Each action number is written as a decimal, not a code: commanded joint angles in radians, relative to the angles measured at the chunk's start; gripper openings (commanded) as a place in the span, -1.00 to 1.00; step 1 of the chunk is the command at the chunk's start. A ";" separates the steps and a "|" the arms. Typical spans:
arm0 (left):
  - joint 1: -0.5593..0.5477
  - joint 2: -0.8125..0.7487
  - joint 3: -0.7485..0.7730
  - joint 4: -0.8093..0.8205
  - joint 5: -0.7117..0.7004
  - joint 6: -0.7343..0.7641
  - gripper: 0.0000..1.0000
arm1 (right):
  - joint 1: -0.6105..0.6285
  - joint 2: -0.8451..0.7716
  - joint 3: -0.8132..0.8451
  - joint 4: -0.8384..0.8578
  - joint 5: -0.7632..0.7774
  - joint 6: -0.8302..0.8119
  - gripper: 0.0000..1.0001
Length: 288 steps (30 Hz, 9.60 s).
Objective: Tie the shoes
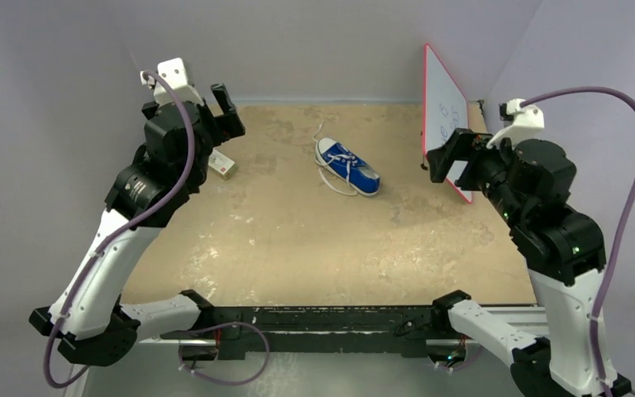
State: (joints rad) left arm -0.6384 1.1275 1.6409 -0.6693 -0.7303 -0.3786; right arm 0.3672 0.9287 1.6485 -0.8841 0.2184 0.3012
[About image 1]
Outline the blue canvas sneaker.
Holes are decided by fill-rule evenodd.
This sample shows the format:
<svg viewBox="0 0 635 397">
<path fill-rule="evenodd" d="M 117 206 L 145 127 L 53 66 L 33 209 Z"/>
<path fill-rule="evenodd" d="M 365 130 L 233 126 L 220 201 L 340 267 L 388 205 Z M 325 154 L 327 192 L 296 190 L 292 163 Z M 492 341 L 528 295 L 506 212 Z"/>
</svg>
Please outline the blue canvas sneaker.
<svg viewBox="0 0 635 397">
<path fill-rule="evenodd" d="M 380 191 L 380 175 L 358 155 L 332 138 L 315 140 L 314 160 L 322 182 L 336 193 L 373 197 Z M 344 182 L 346 190 L 336 188 L 325 172 Z"/>
</svg>

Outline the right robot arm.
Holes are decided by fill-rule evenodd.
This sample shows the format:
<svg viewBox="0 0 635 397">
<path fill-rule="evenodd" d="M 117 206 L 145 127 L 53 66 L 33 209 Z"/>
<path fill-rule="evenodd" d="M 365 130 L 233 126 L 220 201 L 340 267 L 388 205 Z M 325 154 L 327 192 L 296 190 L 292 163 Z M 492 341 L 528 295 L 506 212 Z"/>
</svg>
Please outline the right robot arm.
<svg viewBox="0 0 635 397">
<path fill-rule="evenodd" d="M 632 392 L 602 355 L 592 312 L 609 273 L 599 225 L 567 200 L 576 167 L 557 144 L 527 139 L 493 143 L 490 134 L 458 128 L 426 154 L 430 179 L 440 183 L 457 161 L 456 186 L 481 192 L 496 209 L 523 256 L 547 317 L 548 334 L 521 331 L 455 291 L 433 303 L 433 330 L 476 340 L 510 369 L 526 396 L 624 396 Z"/>
</svg>

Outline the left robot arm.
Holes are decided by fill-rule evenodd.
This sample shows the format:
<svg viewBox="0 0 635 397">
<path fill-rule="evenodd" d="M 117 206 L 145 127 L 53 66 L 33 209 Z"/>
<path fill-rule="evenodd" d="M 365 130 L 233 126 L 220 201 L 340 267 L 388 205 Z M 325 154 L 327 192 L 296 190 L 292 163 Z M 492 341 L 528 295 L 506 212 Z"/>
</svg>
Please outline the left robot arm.
<svg viewBox="0 0 635 397">
<path fill-rule="evenodd" d="M 31 313 L 30 324 L 68 362 L 110 366 L 149 337 L 212 331 L 208 301 L 191 289 L 150 304 L 120 301 L 147 247 L 206 181 L 212 150 L 245 133 L 226 87 L 214 84 L 212 94 L 219 115 L 202 99 L 145 104 L 146 140 L 109 190 L 88 256 L 57 301 Z"/>
</svg>

